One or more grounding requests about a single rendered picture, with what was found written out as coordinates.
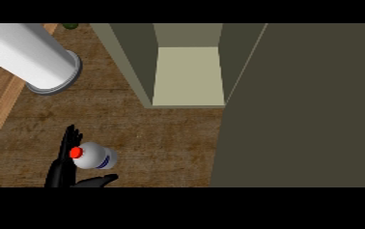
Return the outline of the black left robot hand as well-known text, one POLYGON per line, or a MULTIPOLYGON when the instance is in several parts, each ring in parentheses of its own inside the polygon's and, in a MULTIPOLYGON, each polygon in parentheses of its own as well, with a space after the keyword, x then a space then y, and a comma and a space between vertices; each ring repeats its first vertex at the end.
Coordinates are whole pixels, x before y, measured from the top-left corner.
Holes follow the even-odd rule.
POLYGON ((117 174, 108 174, 103 177, 75 181, 77 166, 71 160, 69 151, 72 147, 80 146, 81 140, 83 133, 74 125, 69 125, 62 136, 59 156, 50 165, 44 187, 105 187, 118 179, 117 174))

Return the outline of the white red-capped water bottle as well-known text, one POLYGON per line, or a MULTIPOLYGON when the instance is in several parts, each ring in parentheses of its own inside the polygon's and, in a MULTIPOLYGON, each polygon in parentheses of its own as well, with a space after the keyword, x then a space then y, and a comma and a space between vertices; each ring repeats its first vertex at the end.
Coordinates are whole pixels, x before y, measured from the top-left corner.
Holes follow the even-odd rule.
POLYGON ((117 163, 115 151, 95 142, 72 147, 69 157, 81 169, 111 169, 117 163))

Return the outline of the olive open cabinet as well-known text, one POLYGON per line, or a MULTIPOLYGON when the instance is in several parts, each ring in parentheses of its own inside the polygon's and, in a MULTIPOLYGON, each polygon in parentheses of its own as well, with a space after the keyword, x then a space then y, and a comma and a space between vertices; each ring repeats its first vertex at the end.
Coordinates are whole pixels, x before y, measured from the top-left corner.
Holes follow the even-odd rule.
POLYGON ((92 28, 146 108, 223 108, 263 23, 95 23, 92 28))

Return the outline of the white cylinder with grey rim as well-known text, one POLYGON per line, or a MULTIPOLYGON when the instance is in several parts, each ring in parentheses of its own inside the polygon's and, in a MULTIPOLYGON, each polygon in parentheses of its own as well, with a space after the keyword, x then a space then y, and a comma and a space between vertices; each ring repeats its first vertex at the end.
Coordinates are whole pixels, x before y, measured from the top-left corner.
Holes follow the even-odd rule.
POLYGON ((0 23, 0 67, 25 81, 32 93, 52 96, 77 81, 83 61, 40 24, 0 23))

